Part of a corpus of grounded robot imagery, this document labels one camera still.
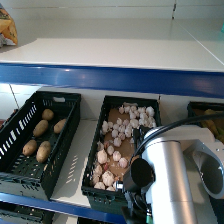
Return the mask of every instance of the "crate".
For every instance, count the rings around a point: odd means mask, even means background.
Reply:
[[[195,117],[197,115],[203,115],[204,111],[212,109],[214,111],[224,111],[224,104],[222,103],[205,103],[205,102],[190,102],[187,106],[188,117]],[[214,119],[216,126],[224,128],[224,119]]]
[[[188,117],[195,117],[197,115],[203,115],[203,112],[207,109],[212,109],[214,111],[224,111],[224,104],[221,103],[205,103],[205,102],[190,102],[188,104]],[[217,127],[224,128],[224,119],[213,120]],[[209,196],[213,211],[217,217],[218,224],[224,224],[224,200],[214,199]]]
[[[122,214],[121,207],[127,206],[127,201],[125,200],[124,194],[121,192],[95,189],[89,185],[89,182],[94,169],[95,155],[97,153],[97,142],[99,140],[103,141],[102,136],[100,135],[103,121],[108,121],[110,109],[120,107],[124,102],[137,103],[139,107],[152,106],[155,110],[154,118],[156,120],[156,124],[157,126],[161,126],[159,105],[157,100],[105,96],[91,146],[91,151],[88,156],[88,162],[85,168],[81,189],[82,194],[88,197],[92,209],[114,214]]]
[[[51,224],[54,212],[0,202],[0,217],[16,224]]]
[[[109,224],[109,222],[102,222],[92,219],[86,219],[86,218],[78,218],[77,224]]]
[[[48,200],[56,185],[61,167],[80,121],[80,94],[36,92],[0,130],[0,192]],[[45,163],[36,161],[36,152],[26,157],[24,145],[33,139],[33,130],[42,119],[44,109],[55,116],[48,130],[39,138],[51,143],[51,153]],[[67,121],[60,134],[53,131],[61,119]]]

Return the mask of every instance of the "metal cylinder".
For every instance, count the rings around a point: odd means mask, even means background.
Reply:
[[[155,172],[155,182],[146,193],[154,224],[198,223],[180,143],[149,143],[142,158]]]

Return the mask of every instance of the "potato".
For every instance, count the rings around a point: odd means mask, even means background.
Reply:
[[[212,120],[206,120],[204,121],[204,124],[206,124],[207,128],[213,133],[215,137],[219,135],[215,123]]]
[[[45,109],[42,113],[43,120],[50,121],[53,119],[53,117],[54,117],[54,112],[50,109]]]
[[[35,129],[33,130],[33,135],[35,137],[40,137],[45,131],[48,129],[48,121],[46,120],[41,120]]]
[[[23,147],[23,155],[30,156],[36,151],[36,149],[37,149],[37,142],[35,140],[30,140]]]
[[[205,115],[216,114],[216,112],[212,109],[208,109],[204,112]]]
[[[61,121],[59,121],[55,126],[54,126],[54,133],[59,134],[62,130],[62,128],[64,127],[66,122],[66,119],[63,119]]]
[[[48,156],[50,155],[51,152],[51,144],[48,141],[44,141],[41,143],[38,151],[37,151],[37,156],[36,159],[39,163],[43,163],[47,160]]]

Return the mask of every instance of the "red object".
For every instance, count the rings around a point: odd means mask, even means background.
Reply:
[[[108,165],[108,163],[106,163],[106,164],[103,166],[103,169],[104,169],[104,171],[107,171],[108,168],[109,168],[109,165]]]
[[[4,122],[5,122],[5,120],[0,120],[0,128]]]

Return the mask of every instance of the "yellow package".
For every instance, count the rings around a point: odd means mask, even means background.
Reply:
[[[15,23],[0,4],[0,47],[3,45],[16,45],[17,43]]]

